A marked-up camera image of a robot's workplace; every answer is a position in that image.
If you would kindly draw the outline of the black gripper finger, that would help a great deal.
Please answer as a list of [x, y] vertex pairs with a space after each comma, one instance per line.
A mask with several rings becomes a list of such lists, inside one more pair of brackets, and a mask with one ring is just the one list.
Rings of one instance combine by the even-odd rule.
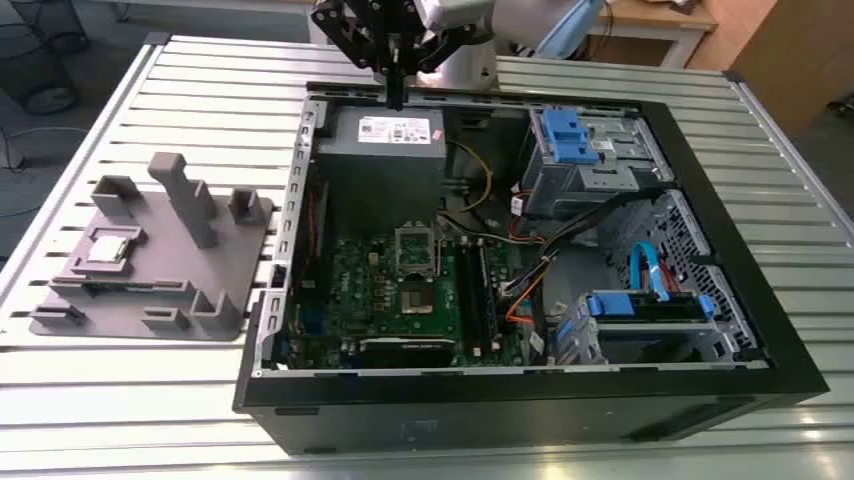
[[401, 110], [408, 101], [407, 78], [419, 72], [432, 73], [451, 55], [473, 44], [479, 27], [473, 23], [443, 30], [436, 36], [416, 44], [415, 30], [400, 34], [393, 50], [393, 109]]
[[395, 61], [391, 53], [392, 10], [383, 1], [316, 1], [313, 24], [359, 69], [371, 69], [384, 83], [385, 105], [395, 108]]

